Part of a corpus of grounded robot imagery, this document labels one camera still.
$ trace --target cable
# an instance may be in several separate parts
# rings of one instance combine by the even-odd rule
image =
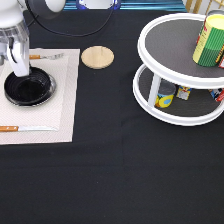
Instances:
[[[41,26],[43,29],[47,30],[48,32],[50,33],[53,33],[53,34],[56,34],[56,35],[60,35],[60,36],[67,36],[67,37],[86,37],[86,36],[90,36],[92,34],[95,34],[97,32],[99,32],[100,30],[102,30],[105,25],[107,24],[107,22],[109,21],[110,17],[112,16],[113,14],[113,11],[114,11],[114,5],[115,5],[115,0],[114,0],[114,3],[112,5],[112,9],[111,9],[111,12],[110,12],[110,15],[109,17],[107,18],[107,20],[105,21],[105,23],[100,27],[98,28],[97,30],[93,31],[93,32],[90,32],[90,33],[86,33],[86,34],[67,34],[67,33],[62,33],[62,32],[57,32],[57,31],[54,31],[54,30],[51,30],[47,27],[45,27],[44,25],[42,25],[38,20],[37,18],[35,18],[35,15],[33,14],[31,8],[30,8],[30,5],[29,5],[29,0],[25,0],[25,3],[26,3],[26,7],[28,9],[28,11],[30,12],[31,16],[33,17],[33,19],[36,21],[36,23]]]
[[[13,37],[9,37],[9,49],[10,49],[10,54],[11,54],[12,60],[13,60],[15,63],[17,63],[17,61],[15,60],[14,55],[13,55],[13,53],[12,53],[13,44],[14,44],[14,38],[13,38]]]
[[[33,19],[27,26],[28,27],[32,26],[34,24],[34,22],[35,22],[35,19]]]

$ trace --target round wooden disk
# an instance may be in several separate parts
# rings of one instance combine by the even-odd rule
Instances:
[[[106,47],[94,46],[83,51],[81,58],[86,66],[101,69],[106,68],[113,62],[114,54]]]

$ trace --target white shelf tier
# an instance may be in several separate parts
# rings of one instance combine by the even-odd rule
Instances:
[[[206,115],[198,116],[198,117],[175,116],[175,115],[166,113],[165,112],[166,109],[163,109],[163,111],[161,111],[161,109],[157,109],[156,107],[149,106],[147,100],[142,96],[140,89],[139,89],[139,79],[145,69],[148,69],[148,68],[143,64],[136,72],[135,78],[133,80],[133,92],[134,92],[135,98],[138,101],[138,103],[140,104],[140,106],[146,112],[151,114],[152,116],[154,116],[162,121],[165,121],[167,123],[171,123],[171,124],[175,124],[175,125],[195,126],[195,125],[202,125],[202,124],[208,123],[208,122],[216,119],[224,111],[224,102],[223,101],[220,104],[217,103],[217,108],[215,108],[210,113],[208,113]]]
[[[158,26],[161,23],[172,21],[172,20],[204,21],[204,19],[205,19],[205,16],[203,15],[190,14],[190,13],[177,13],[177,14],[171,14],[171,15],[159,17],[151,21],[150,23],[148,23],[142,30],[141,35],[139,37],[139,41],[138,41],[138,52],[143,63],[155,74],[159,75],[160,77],[170,82],[173,82],[179,85],[197,88],[197,89],[224,88],[224,77],[201,78],[201,77],[190,76],[190,75],[179,73],[177,71],[173,71],[163,66],[162,64],[160,64],[158,60],[155,60],[153,56],[150,55],[150,53],[147,51],[145,46],[145,39],[147,34],[150,32],[150,30],[152,30],[154,27]]]

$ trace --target green can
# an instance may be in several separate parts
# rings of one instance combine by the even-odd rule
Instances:
[[[212,14],[204,22],[193,60],[202,66],[215,66],[224,51],[224,15]]]

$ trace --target black tablecloth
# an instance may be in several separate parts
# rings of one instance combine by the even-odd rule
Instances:
[[[102,70],[80,62],[72,143],[0,147],[0,223],[224,222],[224,115],[202,126],[175,126],[146,113],[132,92],[142,64],[139,34],[168,13],[116,11],[86,38],[30,28],[31,48],[82,52],[102,45],[115,60]],[[108,14],[63,12],[44,22],[78,34],[95,30]]]

